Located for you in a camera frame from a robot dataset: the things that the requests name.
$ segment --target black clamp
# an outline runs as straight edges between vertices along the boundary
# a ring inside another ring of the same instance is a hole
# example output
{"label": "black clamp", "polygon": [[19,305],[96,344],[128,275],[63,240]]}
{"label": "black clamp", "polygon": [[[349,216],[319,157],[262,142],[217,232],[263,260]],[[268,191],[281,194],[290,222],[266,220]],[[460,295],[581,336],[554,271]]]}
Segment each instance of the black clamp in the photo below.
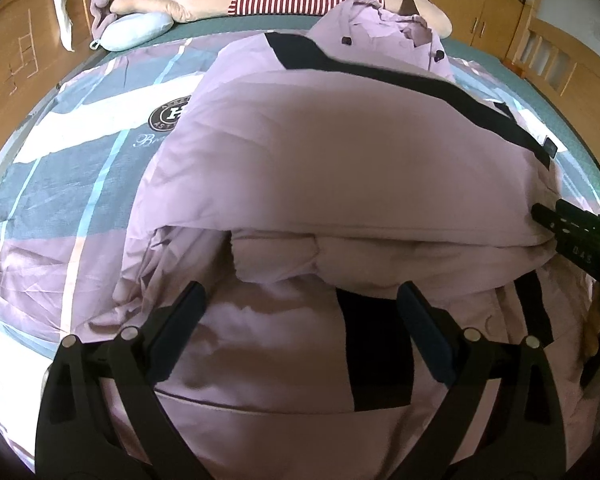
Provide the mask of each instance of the black clamp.
{"label": "black clamp", "polygon": [[[488,341],[461,330],[411,282],[398,311],[433,377],[450,386],[433,420],[389,480],[557,479],[566,471],[562,413],[541,343]],[[474,418],[487,380],[502,378],[474,455],[450,465]]]}
{"label": "black clamp", "polygon": [[[173,306],[113,340],[62,340],[40,404],[36,474],[44,480],[213,480],[173,427],[154,393],[167,379],[205,312],[205,291],[192,282]],[[99,385],[113,378],[151,465],[120,444]]]}
{"label": "black clamp", "polygon": [[[519,346],[460,329],[407,282],[398,310],[433,377],[450,389],[433,420],[390,480],[552,480],[566,468],[564,430],[551,370],[538,339]],[[36,473],[45,480],[212,480],[173,427],[153,387],[170,375],[205,311],[191,283],[173,306],[142,328],[108,342],[62,340],[42,397]],[[98,384],[116,381],[129,421],[151,461],[130,457],[114,432]],[[488,379],[502,378],[484,436],[473,456],[450,466]]]}
{"label": "black clamp", "polygon": [[[583,211],[565,200],[558,200],[555,211],[535,204],[532,218],[555,234],[556,251],[600,283],[600,215]],[[600,347],[589,359],[580,377],[586,397],[600,392]]]}

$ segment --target bed sheet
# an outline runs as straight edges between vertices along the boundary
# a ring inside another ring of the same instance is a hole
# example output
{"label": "bed sheet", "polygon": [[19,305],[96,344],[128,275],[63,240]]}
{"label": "bed sheet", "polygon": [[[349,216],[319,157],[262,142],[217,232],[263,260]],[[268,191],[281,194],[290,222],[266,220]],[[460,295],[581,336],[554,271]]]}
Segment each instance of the bed sheet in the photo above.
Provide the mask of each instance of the bed sheet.
{"label": "bed sheet", "polygon": [[[31,458],[34,452],[42,373],[58,342],[88,317],[112,307],[139,181],[178,117],[183,99],[231,41],[262,29],[310,28],[317,19],[268,18],[186,24],[175,27],[160,43],[107,57],[62,87],[4,175],[0,183],[0,426],[22,457]],[[245,30],[226,32],[238,26]],[[207,35],[199,36],[201,31]],[[461,59],[452,64],[458,84],[468,91],[538,117],[526,101],[480,65]],[[155,115],[156,110],[162,113]],[[152,115],[153,128],[149,126]],[[538,140],[549,134],[538,126]],[[561,166],[568,160],[566,154],[569,150],[558,156]],[[594,187],[586,175],[572,179],[573,171],[564,174],[575,203],[598,212]],[[14,416],[16,402],[28,416]]]}

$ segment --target wooden headboard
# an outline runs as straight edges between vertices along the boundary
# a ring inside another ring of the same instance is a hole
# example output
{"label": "wooden headboard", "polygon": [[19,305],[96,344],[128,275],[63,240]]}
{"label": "wooden headboard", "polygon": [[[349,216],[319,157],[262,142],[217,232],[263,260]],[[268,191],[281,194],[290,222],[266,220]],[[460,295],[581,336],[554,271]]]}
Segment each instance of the wooden headboard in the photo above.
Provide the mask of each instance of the wooden headboard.
{"label": "wooden headboard", "polygon": [[567,119],[600,165],[600,56],[531,17],[513,63]]}
{"label": "wooden headboard", "polygon": [[64,49],[53,0],[0,0],[0,149],[32,108],[93,54],[91,0],[67,0],[74,52]]}

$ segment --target printed logo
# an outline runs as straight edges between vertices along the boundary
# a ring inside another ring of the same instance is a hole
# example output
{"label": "printed logo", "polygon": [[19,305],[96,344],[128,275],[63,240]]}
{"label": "printed logo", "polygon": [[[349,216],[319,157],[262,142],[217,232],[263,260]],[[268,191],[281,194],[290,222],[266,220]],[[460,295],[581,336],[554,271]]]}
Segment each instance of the printed logo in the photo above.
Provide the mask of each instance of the printed logo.
{"label": "printed logo", "polygon": [[154,132],[168,132],[173,130],[185,105],[189,102],[189,97],[180,97],[169,101],[167,104],[158,106],[149,116],[149,127]]}
{"label": "printed logo", "polygon": [[156,142],[162,142],[166,136],[156,137],[155,134],[140,134],[136,138],[136,142],[133,143],[134,148],[142,148],[144,146],[151,146]]}

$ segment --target circular emblem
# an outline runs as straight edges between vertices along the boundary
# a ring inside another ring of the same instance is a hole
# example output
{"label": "circular emblem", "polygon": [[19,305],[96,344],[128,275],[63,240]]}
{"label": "circular emblem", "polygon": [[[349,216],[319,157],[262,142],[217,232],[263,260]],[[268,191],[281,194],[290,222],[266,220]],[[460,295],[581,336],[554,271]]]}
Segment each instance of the circular emblem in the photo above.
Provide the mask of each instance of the circular emblem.
{"label": "circular emblem", "polygon": [[173,130],[185,105],[189,102],[189,97],[179,97],[162,106],[158,106],[149,116],[149,127],[154,132],[168,132]]}

